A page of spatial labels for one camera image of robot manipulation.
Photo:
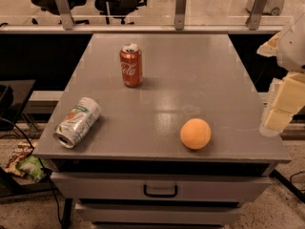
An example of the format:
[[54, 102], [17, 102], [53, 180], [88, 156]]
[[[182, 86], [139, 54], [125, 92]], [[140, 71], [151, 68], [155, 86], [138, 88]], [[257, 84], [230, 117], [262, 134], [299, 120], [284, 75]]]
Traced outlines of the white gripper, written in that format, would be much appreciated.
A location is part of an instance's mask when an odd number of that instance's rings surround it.
[[280, 33], [260, 45], [256, 53], [276, 56], [280, 67], [296, 72], [287, 73], [282, 79], [274, 78], [269, 87], [259, 132], [274, 137], [305, 107], [305, 13], [297, 13]]

